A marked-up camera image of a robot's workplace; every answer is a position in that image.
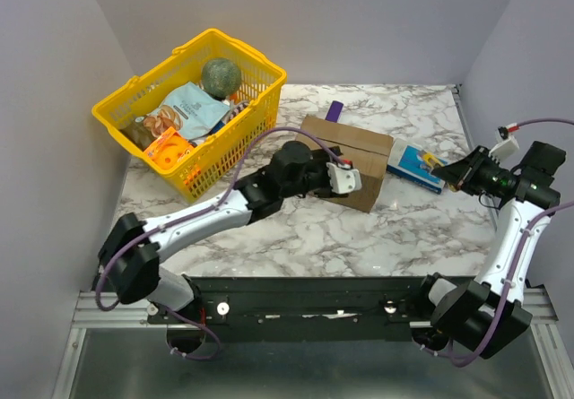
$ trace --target white marble surface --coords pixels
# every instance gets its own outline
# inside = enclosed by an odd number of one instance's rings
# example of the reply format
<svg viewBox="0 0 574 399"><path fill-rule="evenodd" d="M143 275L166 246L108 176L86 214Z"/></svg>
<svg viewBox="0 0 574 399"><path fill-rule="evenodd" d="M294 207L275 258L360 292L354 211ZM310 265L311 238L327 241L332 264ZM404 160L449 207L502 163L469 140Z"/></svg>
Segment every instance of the white marble surface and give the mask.
<svg viewBox="0 0 574 399"><path fill-rule="evenodd" d="M403 137L448 160L468 152L446 87L286 85L277 124L299 127L307 114L324 117L332 100L345 105L340 123ZM263 166L293 137L270 135L245 172ZM221 192L226 178L204 198ZM145 164L132 160L117 215L145 218L185 206ZM468 275L477 273L492 237L491 217L476 198L435 195L387 174L370 214L312 197L289 199L280 213L188 247L164 265L203 276Z"/></svg>

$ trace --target snack bag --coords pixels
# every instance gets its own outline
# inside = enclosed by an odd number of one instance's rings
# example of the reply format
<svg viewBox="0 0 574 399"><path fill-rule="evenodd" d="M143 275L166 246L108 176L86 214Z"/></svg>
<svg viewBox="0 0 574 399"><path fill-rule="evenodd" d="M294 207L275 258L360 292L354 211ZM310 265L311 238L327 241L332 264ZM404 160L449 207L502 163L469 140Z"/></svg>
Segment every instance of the snack bag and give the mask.
<svg viewBox="0 0 574 399"><path fill-rule="evenodd" d="M151 114L135 121L142 122L153 137L160 137L173 127L189 141L208 134L228 112L223 103L188 82L168 94Z"/></svg>
<svg viewBox="0 0 574 399"><path fill-rule="evenodd" d="M120 128L119 131L142 151L155 140L150 129L141 122L132 121L124 128Z"/></svg>

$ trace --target white wall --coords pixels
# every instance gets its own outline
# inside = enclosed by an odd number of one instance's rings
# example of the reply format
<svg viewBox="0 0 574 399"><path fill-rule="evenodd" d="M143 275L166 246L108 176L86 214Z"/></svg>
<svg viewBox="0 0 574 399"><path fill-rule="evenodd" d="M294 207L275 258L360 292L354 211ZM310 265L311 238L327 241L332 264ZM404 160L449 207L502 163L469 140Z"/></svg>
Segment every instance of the white wall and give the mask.
<svg viewBox="0 0 574 399"><path fill-rule="evenodd" d="M497 126L533 117L574 119L574 0L511 0L466 77L461 100L476 143L494 143ZM532 125L517 133L523 155L533 140L570 155L554 187L574 199L574 126ZM574 210L558 213L531 264L532 283L550 292L561 335L574 358Z"/></svg>
<svg viewBox="0 0 574 399"><path fill-rule="evenodd" d="M126 156L91 105L133 74L95 0L0 0L0 397L51 397Z"/></svg>
<svg viewBox="0 0 574 399"><path fill-rule="evenodd" d="M98 0L141 74L209 27L290 82L461 82L509 0Z"/></svg>

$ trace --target orange object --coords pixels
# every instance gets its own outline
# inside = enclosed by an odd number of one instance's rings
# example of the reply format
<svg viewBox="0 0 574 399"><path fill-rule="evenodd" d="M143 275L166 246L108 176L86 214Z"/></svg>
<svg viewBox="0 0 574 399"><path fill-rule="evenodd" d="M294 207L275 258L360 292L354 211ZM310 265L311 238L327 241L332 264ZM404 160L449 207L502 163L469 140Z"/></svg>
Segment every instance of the orange object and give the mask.
<svg viewBox="0 0 574 399"><path fill-rule="evenodd" d="M193 145L173 127L169 127L160 137L148 146L144 153L160 168L174 168L194 149Z"/></svg>

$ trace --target yellow basket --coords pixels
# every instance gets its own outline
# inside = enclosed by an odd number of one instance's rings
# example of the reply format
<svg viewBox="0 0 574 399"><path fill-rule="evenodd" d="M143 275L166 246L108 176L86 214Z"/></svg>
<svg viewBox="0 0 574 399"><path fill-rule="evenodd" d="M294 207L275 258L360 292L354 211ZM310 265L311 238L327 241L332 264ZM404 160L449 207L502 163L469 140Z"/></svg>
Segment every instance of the yellow basket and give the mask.
<svg viewBox="0 0 574 399"><path fill-rule="evenodd" d="M239 99L250 100L249 106L174 168L160 169L118 129L152 112L180 85L199 83L205 62L220 56L240 67ZM253 139L275 126L286 79L287 73L281 67L250 45L209 29L175 48L167 60L147 74L133 76L96 104L92 114L128 152L145 161L192 203L233 167Z"/></svg>

